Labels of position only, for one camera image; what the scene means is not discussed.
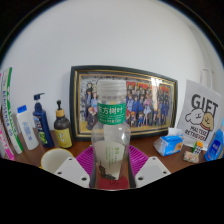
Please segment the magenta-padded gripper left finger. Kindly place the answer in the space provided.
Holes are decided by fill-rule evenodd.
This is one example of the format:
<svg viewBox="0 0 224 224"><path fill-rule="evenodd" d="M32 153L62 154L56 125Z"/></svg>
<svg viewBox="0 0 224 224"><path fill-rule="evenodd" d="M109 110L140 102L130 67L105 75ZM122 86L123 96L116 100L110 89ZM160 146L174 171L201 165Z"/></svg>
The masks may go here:
<svg viewBox="0 0 224 224"><path fill-rule="evenodd" d="M68 157L55 171L55 175L81 187L89 188L93 168L93 148L88 147L77 157Z"/></svg>

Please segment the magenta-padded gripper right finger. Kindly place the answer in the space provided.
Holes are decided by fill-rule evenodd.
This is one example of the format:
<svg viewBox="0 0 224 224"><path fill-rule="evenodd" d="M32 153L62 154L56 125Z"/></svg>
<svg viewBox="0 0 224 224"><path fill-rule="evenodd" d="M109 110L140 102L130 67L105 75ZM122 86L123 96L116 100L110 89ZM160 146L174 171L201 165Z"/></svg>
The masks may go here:
<svg viewBox="0 0 224 224"><path fill-rule="evenodd" d="M170 175L171 172L156 156L148 157L134 146L129 147L129 183L140 188Z"/></svg>

